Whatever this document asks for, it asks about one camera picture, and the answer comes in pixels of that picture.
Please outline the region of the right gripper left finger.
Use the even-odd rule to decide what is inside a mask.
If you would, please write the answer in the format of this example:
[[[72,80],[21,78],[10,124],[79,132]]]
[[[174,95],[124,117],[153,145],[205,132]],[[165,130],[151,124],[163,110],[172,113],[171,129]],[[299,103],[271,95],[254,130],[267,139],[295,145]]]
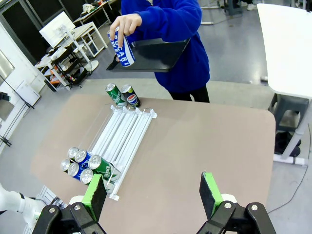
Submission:
[[[33,234],[107,234],[99,224],[107,192],[101,175],[94,175],[80,202],[45,206]]]

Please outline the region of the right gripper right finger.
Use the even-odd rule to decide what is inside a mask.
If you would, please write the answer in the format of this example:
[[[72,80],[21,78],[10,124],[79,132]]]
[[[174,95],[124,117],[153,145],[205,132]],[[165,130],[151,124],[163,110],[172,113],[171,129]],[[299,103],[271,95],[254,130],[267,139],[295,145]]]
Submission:
[[[207,221],[196,234],[276,234],[262,203],[240,206],[235,196],[219,191],[212,173],[202,172],[199,193]]]

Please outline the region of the blue Pocari Sweat can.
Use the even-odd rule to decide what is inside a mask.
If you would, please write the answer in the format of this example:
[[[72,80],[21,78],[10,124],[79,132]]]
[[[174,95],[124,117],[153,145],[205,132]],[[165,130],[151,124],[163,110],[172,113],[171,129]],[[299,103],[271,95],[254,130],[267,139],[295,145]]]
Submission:
[[[80,181],[81,173],[83,172],[83,170],[83,167],[81,167],[78,163],[73,162],[70,164],[67,173],[72,178]]]
[[[115,35],[114,39],[110,38],[110,31],[107,32],[108,38],[110,39],[110,42],[113,46],[113,49],[115,51],[116,56],[119,59],[119,63],[121,64],[122,67],[129,67],[135,62],[135,57],[132,52],[132,49],[130,47],[130,44],[127,41],[127,38],[124,36],[123,37],[123,44],[121,47],[118,45],[118,32],[119,32],[119,27],[115,29]]]
[[[74,157],[74,160],[75,162],[82,168],[88,168],[88,162],[89,162],[89,159],[91,158],[91,154],[86,151],[86,150],[79,150],[75,157]]]

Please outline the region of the black plastic serving tray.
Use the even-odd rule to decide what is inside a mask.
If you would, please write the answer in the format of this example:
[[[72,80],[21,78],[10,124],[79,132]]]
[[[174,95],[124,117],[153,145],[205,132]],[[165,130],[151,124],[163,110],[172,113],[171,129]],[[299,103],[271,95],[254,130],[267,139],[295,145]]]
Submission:
[[[135,41],[131,45],[136,61],[123,67],[113,59],[106,68],[111,72],[161,72],[171,71],[189,43],[189,39],[165,42],[161,38]]]

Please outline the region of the person's right forearm blue sleeve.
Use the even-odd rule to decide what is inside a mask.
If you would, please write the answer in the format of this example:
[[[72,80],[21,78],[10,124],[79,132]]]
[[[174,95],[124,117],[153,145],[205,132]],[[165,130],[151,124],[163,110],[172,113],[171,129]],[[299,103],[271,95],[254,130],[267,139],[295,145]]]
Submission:
[[[139,31],[156,33],[167,42],[197,36],[202,16],[197,0],[173,0],[172,8],[151,6],[137,13],[142,19]]]

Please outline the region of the person in blue hoodie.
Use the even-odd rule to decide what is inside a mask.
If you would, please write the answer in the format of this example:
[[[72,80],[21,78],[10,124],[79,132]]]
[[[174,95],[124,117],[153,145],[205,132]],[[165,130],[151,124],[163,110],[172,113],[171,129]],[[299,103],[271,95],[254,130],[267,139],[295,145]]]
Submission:
[[[172,8],[173,0],[121,0],[121,14],[127,15],[145,11],[148,7]],[[161,38],[156,33],[139,31],[127,36],[130,43]],[[206,84],[210,79],[207,53],[199,33],[189,39],[189,43],[171,71],[155,73],[158,83],[163,86],[174,100],[209,102]]]

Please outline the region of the person's right hand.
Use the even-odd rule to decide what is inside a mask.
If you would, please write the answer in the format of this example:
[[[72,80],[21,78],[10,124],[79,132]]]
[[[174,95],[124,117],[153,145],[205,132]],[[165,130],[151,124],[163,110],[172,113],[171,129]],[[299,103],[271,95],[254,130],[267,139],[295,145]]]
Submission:
[[[129,36],[134,33],[137,27],[142,25],[142,18],[137,13],[118,16],[110,26],[110,39],[113,38],[118,28],[118,38],[122,39],[124,36]]]

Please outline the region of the green soda can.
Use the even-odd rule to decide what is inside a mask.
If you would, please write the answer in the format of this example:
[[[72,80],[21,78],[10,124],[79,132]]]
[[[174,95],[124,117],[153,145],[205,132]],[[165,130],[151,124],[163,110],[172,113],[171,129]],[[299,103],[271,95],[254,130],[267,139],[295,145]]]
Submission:
[[[95,174],[91,169],[87,168],[84,169],[81,174],[80,174],[80,181],[85,184],[85,185],[89,185],[94,177],[94,175],[96,176],[100,176],[103,179],[103,183],[104,183],[104,188],[106,190],[106,192],[108,194],[111,194],[115,188],[115,185],[111,182],[108,182],[102,174]]]
[[[128,102],[126,101],[124,95],[118,89],[118,87],[114,83],[109,83],[106,88],[106,92],[112,98],[117,108],[123,108],[128,106]]]
[[[88,167],[97,174],[103,175],[106,180],[108,180],[112,175],[112,165],[99,155],[93,155],[90,157]]]

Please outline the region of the white clear can dispenser rack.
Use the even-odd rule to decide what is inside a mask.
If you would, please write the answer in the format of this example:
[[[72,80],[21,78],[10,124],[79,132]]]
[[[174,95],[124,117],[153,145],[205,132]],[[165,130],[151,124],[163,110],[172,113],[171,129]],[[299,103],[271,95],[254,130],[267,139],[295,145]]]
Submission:
[[[150,123],[155,118],[157,113],[151,108],[121,108],[110,105],[102,108],[94,119],[100,121],[100,126],[96,127],[95,136],[87,151],[101,156],[112,163],[114,171],[121,172],[115,181],[111,177],[106,180],[106,185],[114,184],[114,188],[108,192],[109,198],[119,200],[119,188]]]

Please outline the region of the black bag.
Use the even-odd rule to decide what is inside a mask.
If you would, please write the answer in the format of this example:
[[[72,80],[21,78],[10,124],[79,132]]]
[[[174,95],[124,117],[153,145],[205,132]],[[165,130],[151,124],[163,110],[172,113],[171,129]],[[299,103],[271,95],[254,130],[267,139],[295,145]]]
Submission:
[[[275,135],[274,153],[278,155],[283,154],[291,138],[292,138],[292,135],[289,132],[278,132]],[[290,156],[297,157],[300,154],[301,152],[299,148],[300,145],[301,145],[301,140],[298,141],[295,148],[291,152]]]

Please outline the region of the gray stool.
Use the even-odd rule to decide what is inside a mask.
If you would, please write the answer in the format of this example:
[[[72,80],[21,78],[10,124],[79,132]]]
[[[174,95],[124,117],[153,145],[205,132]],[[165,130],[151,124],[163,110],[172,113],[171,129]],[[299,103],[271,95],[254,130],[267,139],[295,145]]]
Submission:
[[[268,111],[270,111],[274,115],[276,122],[276,131],[294,132],[296,128],[300,125],[303,116],[307,111],[309,102],[309,99],[306,98],[274,94],[268,107]],[[286,111],[294,111],[300,115],[296,127],[283,126],[280,124]]]

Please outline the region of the white floor unit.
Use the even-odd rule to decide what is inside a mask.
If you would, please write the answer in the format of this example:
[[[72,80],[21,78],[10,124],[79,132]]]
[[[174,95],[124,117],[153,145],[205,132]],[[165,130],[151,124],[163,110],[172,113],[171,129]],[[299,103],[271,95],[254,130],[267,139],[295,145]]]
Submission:
[[[30,107],[34,107],[41,98],[40,94],[24,80],[18,85],[16,92]]]

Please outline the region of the cluttered equipment cart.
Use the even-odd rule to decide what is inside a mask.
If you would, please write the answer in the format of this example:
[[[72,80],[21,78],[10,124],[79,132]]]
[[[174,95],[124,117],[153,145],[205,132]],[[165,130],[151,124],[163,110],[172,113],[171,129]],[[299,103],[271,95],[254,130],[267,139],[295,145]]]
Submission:
[[[78,49],[72,46],[51,49],[35,65],[44,77],[44,83],[51,91],[62,88],[70,90],[73,87],[82,87],[82,82],[90,72],[78,55]]]

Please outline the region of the white monitor on stand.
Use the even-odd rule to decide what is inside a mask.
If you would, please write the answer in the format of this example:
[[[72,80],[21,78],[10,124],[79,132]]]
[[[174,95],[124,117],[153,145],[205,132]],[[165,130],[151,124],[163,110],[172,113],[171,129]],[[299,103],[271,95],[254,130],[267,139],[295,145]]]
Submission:
[[[48,24],[46,24],[39,32],[52,48],[58,46],[63,40],[72,42],[87,62],[85,69],[92,73],[98,66],[98,61],[90,61],[83,50],[83,45],[79,45],[75,39],[73,32],[74,29],[75,25],[67,16],[67,14],[62,11]]]

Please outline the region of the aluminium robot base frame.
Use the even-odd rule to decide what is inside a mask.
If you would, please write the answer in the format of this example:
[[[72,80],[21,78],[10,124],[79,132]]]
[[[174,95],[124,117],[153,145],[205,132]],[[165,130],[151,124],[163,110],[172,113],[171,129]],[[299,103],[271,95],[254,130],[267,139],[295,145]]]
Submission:
[[[52,204],[57,205],[59,208],[63,209],[67,206],[58,196],[56,196],[49,188],[45,185],[42,187],[42,190],[36,196],[36,200],[43,201],[46,205]]]

